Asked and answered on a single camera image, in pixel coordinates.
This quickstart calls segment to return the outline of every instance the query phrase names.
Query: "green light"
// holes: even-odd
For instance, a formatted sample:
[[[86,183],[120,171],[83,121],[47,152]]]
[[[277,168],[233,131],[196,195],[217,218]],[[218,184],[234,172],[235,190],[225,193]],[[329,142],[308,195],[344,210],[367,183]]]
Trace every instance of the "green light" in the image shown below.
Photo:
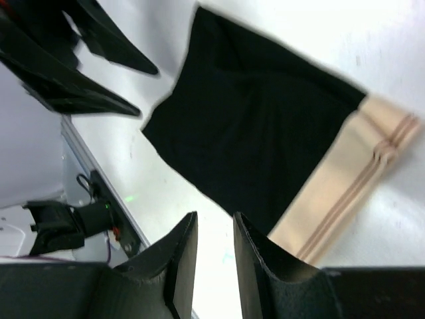
[[[126,197],[126,201],[127,202],[129,202],[129,201],[133,201],[134,200],[134,196],[127,196]]]

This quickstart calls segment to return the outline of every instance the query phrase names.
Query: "black cable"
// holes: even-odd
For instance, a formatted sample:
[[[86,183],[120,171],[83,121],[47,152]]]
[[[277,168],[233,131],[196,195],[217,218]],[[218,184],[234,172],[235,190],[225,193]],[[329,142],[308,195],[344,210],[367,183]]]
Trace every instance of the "black cable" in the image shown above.
[[[93,200],[93,184],[92,182],[83,174],[78,174],[76,177],[77,183],[81,186],[90,196],[90,202]]]

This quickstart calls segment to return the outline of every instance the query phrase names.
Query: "brown stripe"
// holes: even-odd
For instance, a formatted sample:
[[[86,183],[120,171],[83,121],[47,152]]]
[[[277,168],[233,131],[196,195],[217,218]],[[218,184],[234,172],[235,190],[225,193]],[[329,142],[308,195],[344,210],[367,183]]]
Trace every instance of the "brown stripe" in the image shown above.
[[[412,115],[409,114],[409,115],[405,116],[400,121],[400,123],[394,129],[393,133],[390,136],[391,140],[393,140],[395,138],[399,138],[400,136],[397,136],[397,135],[399,135],[400,131],[402,131],[402,130],[403,130],[403,132],[406,131],[405,127],[410,126],[410,124],[412,122],[411,117],[412,117]],[[313,235],[307,240],[305,245],[298,252],[297,258],[303,259],[303,258],[305,258],[306,255],[308,256],[308,254],[310,254],[310,252],[315,248],[315,244],[317,244],[321,240],[321,237],[323,237],[324,234],[327,232],[328,229],[324,228],[324,226],[327,226],[328,224],[332,224],[338,218],[338,216],[340,216],[340,214],[343,212],[343,210],[350,204],[352,199],[360,192],[360,190],[363,188],[364,184],[366,184],[366,182],[368,182],[368,180],[370,180],[370,178],[372,178],[372,176],[375,174],[375,172],[379,168],[379,162],[380,162],[381,156],[382,156],[382,154],[379,155],[379,162],[376,163],[375,162],[375,156],[376,156],[375,152],[378,149],[381,148],[381,144],[383,142],[388,142],[388,141],[381,141],[380,143],[378,143],[377,146],[375,146],[372,160],[368,163],[366,168],[359,174],[359,176],[353,182],[353,184],[351,184],[350,188],[348,188],[348,190],[346,190],[346,192],[341,196],[341,198],[338,200],[338,202],[336,202],[336,204],[328,212],[328,214],[325,216],[325,218],[319,224],[318,228],[314,231]],[[363,181],[363,177],[365,176],[366,173],[367,173],[367,178],[366,178],[366,180]]]
[[[351,199],[353,196],[352,194],[356,191],[359,191],[359,185],[362,186],[364,180],[367,181],[368,178],[370,178],[371,172],[374,173],[376,171],[376,168],[378,168],[378,162],[381,160],[381,156],[378,156],[377,158],[377,150],[381,147],[385,147],[387,145],[381,145],[384,144],[384,142],[387,144],[388,141],[381,141],[377,146],[375,146],[373,157],[371,158],[370,162],[366,165],[366,167],[363,169],[363,171],[357,176],[356,180],[350,185],[350,187],[345,191],[345,193],[338,199],[336,204],[332,206],[332,208],[329,210],[329,212],[326,214],[325,218],[321,221],[319,226],[316,228],[314,233],[311,235],[311,237],[307,240],[305,245],[301,248],[301,250],[297,254],[297,258],[303,259],[315,246],[315,244],[320,240],[316,240],[318,237],[320,237],[323,234],[323,230],[327,224],[329,224],[329,220],[334,220],[334,215],[339,212],[339,208],[342,206],[345,206],[345,203],[348,199]]]
[[[363,189],[365,184],[372,178],[372,176],[374,176],[374,174],[377,172],[377,170],[379,168],[381,159],[384,155],[385,155],[385,153],[379,154],[378,161],[374,162],[374,165],[368,171],[367,176],[360,183],[357,184],[356,188],[351,192],[351,194],[345,197],[344,203],[342,205],[340,205],[340,207],[336,207],[333,210],[332,213],[329,213],[327,215],[327,218],[325,220],[324,225],[320,229],[319,228],[317,229],[318,232],[316,233],[316,238],[315,238],[316,241],[311,242],[308,249],[304,252],[303,256],[299,257],[300,259],[306,258],[312,252],[312,250],[316,247],[316,244],[318,244],[323,239],[323,236],[326,234],[326,232],[328,232],[330,226],[332,226],[332,224],[334,224],[335,220],[338,219],[339,216],[341,216],[341,214],[344,212],[344,210],[347,208],[347,206],[360,193],[360,191]]]
[[[398,135],[397,139],[393,141],[393,144],[398,147],[400,146],[401,142],[406,138],[407,135],[418,125],[419,120],[415,117],[412,117],[409,121],[407,127],[403,129],[403,131]]]
[[[394,140],[397,139],[397,136],[400,134],[403,128],[407,126],[408,123],[410,123],[412,118],[412,114],[407,114],[397,125],[397,127],[392,131],[392,134],[388,137],[388,140],[390,143],[394,143]]]

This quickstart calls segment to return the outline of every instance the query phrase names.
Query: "textured black plastic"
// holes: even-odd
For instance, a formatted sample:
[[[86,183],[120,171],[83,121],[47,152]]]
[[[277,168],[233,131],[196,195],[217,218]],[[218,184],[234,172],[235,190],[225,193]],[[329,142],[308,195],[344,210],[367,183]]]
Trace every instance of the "textured black plastic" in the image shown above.
[[[196,254],[197,214],[190,213],[115,269],[97,263],[2,264],[0,319],[189,319]]]
[[[269,241],[240,213],[234,244],[244,319],[425,318],[425,268],[319,270]]]

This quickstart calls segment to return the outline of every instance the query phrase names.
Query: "metal edge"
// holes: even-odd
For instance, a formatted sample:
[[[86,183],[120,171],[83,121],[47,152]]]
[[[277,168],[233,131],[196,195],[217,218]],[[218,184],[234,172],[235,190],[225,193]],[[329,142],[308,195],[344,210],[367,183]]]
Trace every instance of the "metal edge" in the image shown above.
[[[99,163],[94,158],[92,152],[88,149],[86,143],[84,142],[81,135],[78,133],[77,129],[72,123],[72,119],[70,116],[65,116],[65,115],[62,116],[61,131],[66,143],[68,144],[68,146],[70,147],[74,155],[76,156],[76,159],[78,160],[78,163],[80,163],[84,172],[90,175],[90,171],[95,169],[104,178],[106,184],[111,189],[111,192],[117,199],[117,202],[121,205],[130,223],[133,225],[134,229],[139,233],[142,249],[148,248],[148,246],[150,246],[150,242],[147,240],[146,236],[143,234],[143,231],[140,229],[139,225],[135,222],[133,216],[131,215],[128,208],[122,201],[121,197],[118,195],[117,191],[115,190],[110,180],[106,177],[106,174],[104,173]],[[197,313],[193,309],[192,309],[192,319],[199,319]]]

